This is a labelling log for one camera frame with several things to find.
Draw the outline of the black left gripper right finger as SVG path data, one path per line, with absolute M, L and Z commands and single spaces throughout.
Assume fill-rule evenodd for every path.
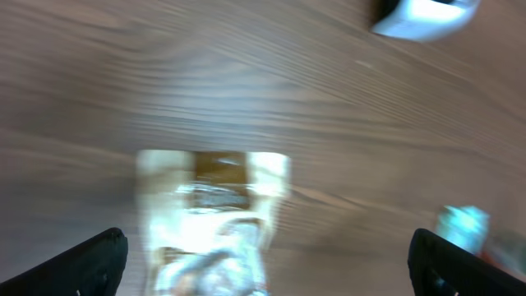
M 525 283 L 427 229 L 416 229 L 408 250 L 416 296 L 525 296 Z

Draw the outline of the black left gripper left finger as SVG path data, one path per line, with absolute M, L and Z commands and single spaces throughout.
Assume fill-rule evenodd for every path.
M 1 295 L 114 296 L 127 264 L 128 241 L 119 228 L 72 247 L 1 283 Z

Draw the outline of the teal white snack packet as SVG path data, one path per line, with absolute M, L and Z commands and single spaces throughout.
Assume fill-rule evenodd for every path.
M 444 206 L 438 215 L 436 234 L 477 255 L 485 243 L 490 215 L 475 206 Z

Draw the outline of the white brown snack bag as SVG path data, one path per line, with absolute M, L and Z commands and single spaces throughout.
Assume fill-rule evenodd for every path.
M 289 195 L 288 156 L 142 150 L 136 202 L 147 295 L 267 295 L 263 254 Z

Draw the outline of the orange snack packet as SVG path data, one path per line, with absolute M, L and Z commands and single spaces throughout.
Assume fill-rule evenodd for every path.
M 487 263 L 525 281 L 525 237 L 515 232 L 495 233 L 487 238 L 481 253 Z

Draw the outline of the white barcode scanner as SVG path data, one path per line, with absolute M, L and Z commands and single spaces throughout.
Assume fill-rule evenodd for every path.
M 371 32 L 395 39 L 428 42 L 465 27 L 480 0 L 380 1 L 381 15 Z

